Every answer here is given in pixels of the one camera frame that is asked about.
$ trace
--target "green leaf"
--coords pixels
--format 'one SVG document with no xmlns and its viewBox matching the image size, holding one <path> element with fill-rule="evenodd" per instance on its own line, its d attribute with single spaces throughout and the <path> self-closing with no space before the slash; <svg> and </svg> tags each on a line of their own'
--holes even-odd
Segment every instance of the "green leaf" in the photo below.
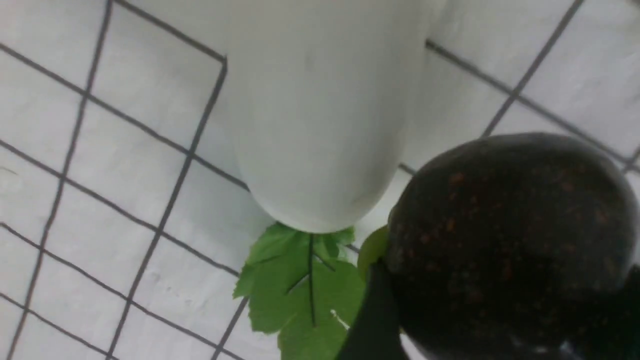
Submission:
<svg viewBox="0 0 640 360">
<path fill-rule="evenodd" d="M 283 360 L 335 359 L 365 288 L 340 258 L 351 242 L 353 229 L 312 235 L 277 224 L 252 247 L 234 296 L 249 298 L 254 331 L 280 332 Z"/>
<path fill-rule="evenodd" d="M 371 235 L 369 235 L 362 244 L 362 247 L 360 247 L 358 271 L 360 272 L 360 277 L 364 281 L 367 280 L 367 271 L 369 270 L 369 266 L 385 255 L 387 251 L 388 237 L 389 232 L 385 225 L 371 233 Z"/>
<path fill-rule="evenodd" d="M 337 231 L 336 233 L 329 234 L 336 243 L 340 245 L 349 245 L 356 241 L 355 230 L 353 227 L 349 227 L 342 231 Z"/>
<path fill-rule="evenodd" d="M 281 223 L 269 226 L 251 247 L 246 264 L 256 264 L 282 255 L 289 242 L 299 233 Z"/>
<path fill-rule="evenodd" d="M 273 334 L 297 312 L 300 301 L 289 295 L 308 274 L 307 257 L 308 241 L 306 247 L 290 246 L 285 254 L 260 267 L 249 299 L 253 331 Z"/>
<path fill-rule="evenodd" d="M 352 264 L 315 261 L 312 275 L 315 316 L 310 313 L 307 280 L 290 294 L 301 303 L 278 337 L 282 360 L 335 359 L 346 339 L 347 326 L 353 323 L 360 309 L 364 282 Z"/>
<path fill-rule="evenodd" d="M 249 296 L 255 281 L 255 270 L 256 266 L 253 265 L 245 265 L 242 267 L 240 278 L 238 279 L 234 290 L 234 299 Z"/>
</svg>

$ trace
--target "dark brown round object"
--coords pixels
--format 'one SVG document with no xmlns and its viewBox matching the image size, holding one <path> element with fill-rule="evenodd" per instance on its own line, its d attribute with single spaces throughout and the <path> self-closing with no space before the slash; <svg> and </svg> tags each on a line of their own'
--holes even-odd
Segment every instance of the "dark brown round object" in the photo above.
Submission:
<svg viewBox="0 0 640 360">
<path fill-rule="evenodd" d="M 430 360 L 571 359 L 586 316 L 624 285 L 637 213 L 615 165 L 565 136 L 448 151 L 390 217 L 402 326 Z"/>
</svg>

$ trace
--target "orange speckle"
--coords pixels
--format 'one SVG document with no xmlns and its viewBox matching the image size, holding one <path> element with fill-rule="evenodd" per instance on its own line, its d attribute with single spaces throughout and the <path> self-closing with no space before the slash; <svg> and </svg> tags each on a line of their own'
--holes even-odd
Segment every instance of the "orange speckle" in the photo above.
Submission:
<svg viewBox="0 0 640 360">
<path fill-rule="evenodd" d="M 462 174 L 461 172 L 455 173 L 453 174 L 450 178 L 449 178 L 449 182 L 451 184 L 456 184 L 459 183 L 460 181 L 465 179 L 465 175 Z"/>
<path fill-rule="evenodd" d="M 573 184 L 569 183 L 568 181 L 563 182 L 560 186 L 562 187 L 562 190 L 566 192 L 573 191 Z"/>
</svg>

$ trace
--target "tile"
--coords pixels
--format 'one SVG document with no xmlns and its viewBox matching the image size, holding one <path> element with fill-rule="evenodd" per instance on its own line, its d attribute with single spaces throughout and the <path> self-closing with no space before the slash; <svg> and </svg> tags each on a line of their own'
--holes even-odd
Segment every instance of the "tile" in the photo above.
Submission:
<svg viewBox="0 0 640 360">
<path fill-rule="evenodd" d="M 249 307 L 247 306 L 231 332 L 225 349 L 244 360 L 280 360 L 278 349 L 278 334 L 266 335 L 254 332 L 251 329 L 249 319 Z"/>
<path fill-rule="evenodd" d="M 93 94 L 188 149 L 220 68 L 218 61 L 115 6 Z"/>
<path fill-rule="evenodd" d="M 533 110 L 526 108 L 524 105 L 514 103 L 502 120 L 498 123 L 498 126 L 493 130 L 493 135 L 505 135 L 513 133 L 528 133 L 528 132 L 542 132 L 542 133 L 554 133 L 559 135 L 572 136 L 578 140 L 583 138 L 565 130 L 563 127 L 556 125 L 555 123 L 547 120 L 546 118 L 538 115 Z M 591 143 L 585 141 L 586 144 L 593 146 Z M 604 156 L 607 156 L 613 161 L 620 169 L 624 167 L 624 164 L 620 161 L 612 158 L 609 154 L 602 150 L 593 147 L 598 152 L 601 152 Z"/>
<path fill-rule="evenodd" d="M 231 0 L 129 0 L 187 36 L 225 54 Z"/>
<path fill-rule="evenodd" d="M 137 127 L 87 104 L 69 178 L 157 225 L 184 158 Z"/>
<path fill-rule="evenodd" d="M 214 351 L 132 306 L 113 355 L 120 360 L 208 360 Z"/>
<path fill-rule="evenodd" d="M 0 222 L 40 243 L 57 190 L 57 178 L 0 147 Z"/>
<path fill-rule="evenodd" d="M 219 341 L 240 300 L 236 277 L 161 238 L 134 297 L 163 318 L 211 341 Z"/>
<path fill-rule="evenodd" d="M 493 77 L 515 86 L 573 0 L 453 0 L 430 38 Z"/>
<path fill-rule="evenodd" d="M 223 86 L 218 102 L 211 111 L 196 153 L 227 174 L 242 179 L 231 142 L 228 85 Z"/>
<path fill-rule="evenodd" d="M 11 348 L 11 342 L 13 341 L 13 335 L 15 334 L 15 330 L 18 328 L 18 323 L 20 322 L 21 317 L 21 308 L 0 298 L 0 356 L 4 357 L 9 353 L 9 348 Z"/>
<path fill-rule="evenodd" d="M 38 249 L 0 228 L 0 293 L 24 304 Z"/>
<path fill-rule="evenodd" d="M 417 106 L 409 109 L 403 161 L 420 168 L 431 158 L 480 135 L 506 96 L 435 53 L 426 56 Z"/>
<path fill-rule="evenodd" d="M 0 3 L 0 42 L 84 88 L 105 3 L 4 0 Z"/>
<path fill-rule="evenodd" d="M 165 231 L 240 270 L 251 245 L 273 222 L 250 193 L 193 162 Z"/>
<path fill-rule="evenodd" d="M 154 232 L 66 185 L 47 250 L 128 293 Z"/>
<path fill-rule="evenodd" d="M 109 350 L 124 304 L 123 299 L 79 272 L 45 256 L 31 309 L 106 351 Z"/>
<path fill-rule="evenodd" d="M 104 355 L 28 315 L 13 359 L 104 360 Z"/>
<path fill-rule="evenodd" d="M 391 209 L 396 205 L 398 199 L 400 199 L 400 196 L 409 181 L 411 181 L 411 175 L 407 174 L 403 170 L 396 171 L 396 175 L 393 180 L 391 180 L 391 184 L 389 184 L 389 187 L 382 196 L 382 199 L 378 201 L 375 207 L 371 209 L 368 214 L 356 223 L 356 241 L 354 242 L 356 247 L 359 248 L 362 246 L 364 240 L 371 233 L 388 222 Z"/>
<path fill-rule="evenodd" d="M 80 95 L 6 53 L 0 53 L 0 69 L 2 139 L 61 172 Z"/>
<path fill-rule="evenodd" d="M 640 143 L 640 7 L 587 0 L 524 94 L 631 156 Z"/>
<path fill-rule="evenodd" d="M 218 356 L 218 360 L 234 360 L 234 358 L 221 352 L 220 355 Z"/>
</svg>

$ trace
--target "black object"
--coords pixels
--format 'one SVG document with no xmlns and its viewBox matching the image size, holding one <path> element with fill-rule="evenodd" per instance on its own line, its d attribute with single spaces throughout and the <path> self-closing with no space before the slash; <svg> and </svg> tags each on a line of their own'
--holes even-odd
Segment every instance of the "black object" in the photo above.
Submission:
<svg viewBox="0 0 640 360">
<path fill-rule="evenodd" d="M 577 140 L 466 143 L 418 171 L 394 208 L 384 296 L 429 360 L 640 359 L 637 216 L 620 171 Z M 350 337 L 366 338 L 377 293 Z"/>
</svg>

